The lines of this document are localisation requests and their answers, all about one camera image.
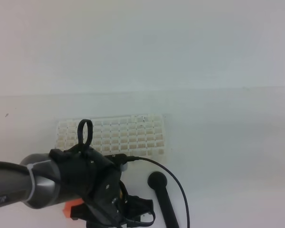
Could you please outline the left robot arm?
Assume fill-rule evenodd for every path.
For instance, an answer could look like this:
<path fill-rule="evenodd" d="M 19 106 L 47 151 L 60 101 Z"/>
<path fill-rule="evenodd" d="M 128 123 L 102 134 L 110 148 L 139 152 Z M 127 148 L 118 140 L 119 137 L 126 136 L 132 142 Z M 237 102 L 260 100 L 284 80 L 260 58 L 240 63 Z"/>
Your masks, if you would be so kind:
<path fill-rule="evenodd" d="M 70 208 L 72 220 L 88 228 L 149 227 L 141 216 L 154 214 L 153 201 L 128 194 L 121 181 L 127 156 L 86 152 L 32 154 L 20 164 L 0 161 L 0 208 L 22 202 L 42 209 L 81 199 Z"/>

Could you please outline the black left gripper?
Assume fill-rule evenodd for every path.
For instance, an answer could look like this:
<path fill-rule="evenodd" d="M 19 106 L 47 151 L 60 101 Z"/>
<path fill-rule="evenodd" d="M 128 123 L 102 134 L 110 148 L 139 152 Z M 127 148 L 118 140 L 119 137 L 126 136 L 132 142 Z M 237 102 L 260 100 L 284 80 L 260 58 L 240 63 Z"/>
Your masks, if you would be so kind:
<path fill-rule="evenodd" d="M 129 195 L 122 181 L 104 182 L 81 204 L 71 206 L 70 218 L 83 220 L 87 228 L 150 227 L 155 222 L 153 201 Z"/>

